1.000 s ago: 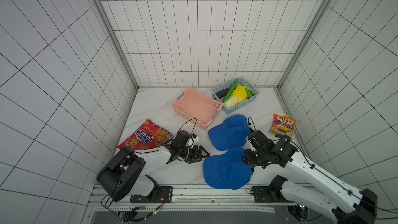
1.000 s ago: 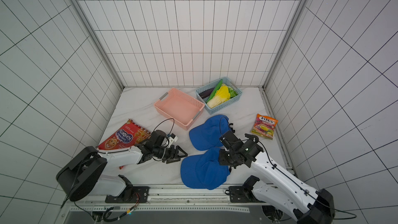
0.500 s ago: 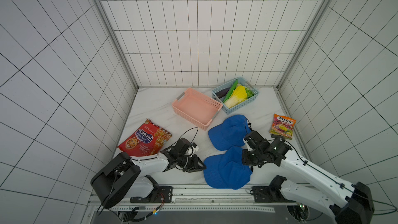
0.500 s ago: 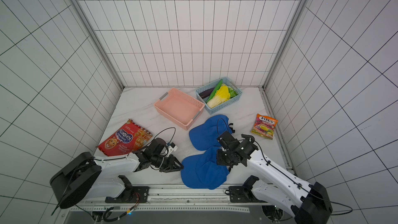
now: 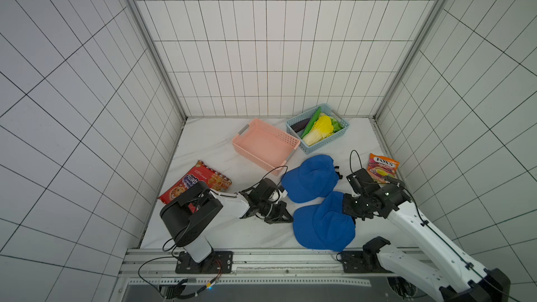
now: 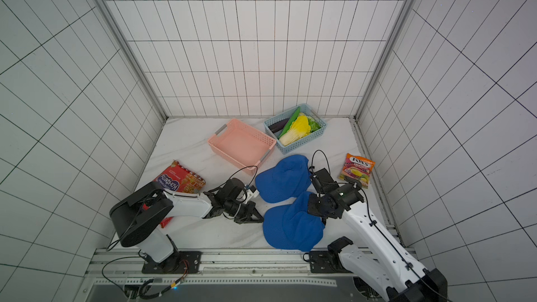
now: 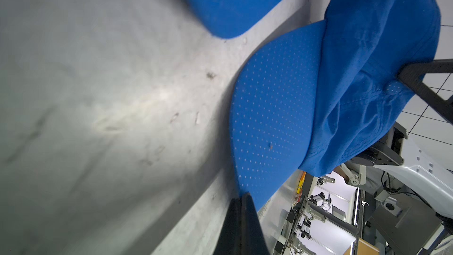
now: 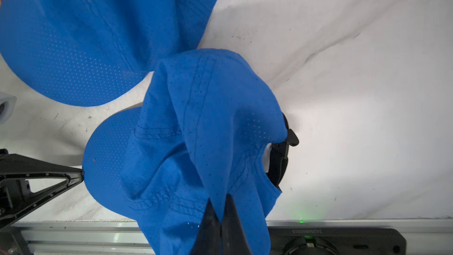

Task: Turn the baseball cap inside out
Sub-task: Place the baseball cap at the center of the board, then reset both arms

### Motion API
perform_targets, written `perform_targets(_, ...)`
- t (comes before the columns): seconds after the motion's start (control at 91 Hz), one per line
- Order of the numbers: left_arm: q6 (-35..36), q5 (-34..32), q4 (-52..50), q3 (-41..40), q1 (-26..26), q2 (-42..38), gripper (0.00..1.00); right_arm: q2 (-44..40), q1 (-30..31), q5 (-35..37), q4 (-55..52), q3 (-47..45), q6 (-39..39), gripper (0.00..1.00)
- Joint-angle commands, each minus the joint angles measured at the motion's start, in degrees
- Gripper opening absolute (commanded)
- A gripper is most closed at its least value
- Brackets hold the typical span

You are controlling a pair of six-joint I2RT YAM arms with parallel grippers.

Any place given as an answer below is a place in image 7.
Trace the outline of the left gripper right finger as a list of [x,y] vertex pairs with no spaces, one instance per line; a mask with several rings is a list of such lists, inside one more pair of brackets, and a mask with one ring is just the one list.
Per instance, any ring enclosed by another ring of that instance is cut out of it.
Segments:
[[250,193],[243,195],[243,254],[269,255],[258,214]]

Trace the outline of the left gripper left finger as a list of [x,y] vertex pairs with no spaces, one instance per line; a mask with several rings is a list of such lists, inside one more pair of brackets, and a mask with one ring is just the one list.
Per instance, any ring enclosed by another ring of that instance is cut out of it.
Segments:
[[244,203],[243,197],[231,200],[214,255],[243,254]]

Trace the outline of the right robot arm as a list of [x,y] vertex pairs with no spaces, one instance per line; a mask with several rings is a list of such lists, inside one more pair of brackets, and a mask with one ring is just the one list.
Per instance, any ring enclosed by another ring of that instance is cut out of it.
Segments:
[[[444,120],[452,123],[453,100],[443,99],[422,79],[425,74],[452,72],[451,59],[434,60],[430,63],[406,64],[400,69],[397,78]],[[400,124],[395,123],[381,140],[352,158],[351,162],[360,167],[361,184],[365,183],[368,166],[389,173],[430,206],[449,233],[453,231],[453,174],[426,156],[409,139]]]

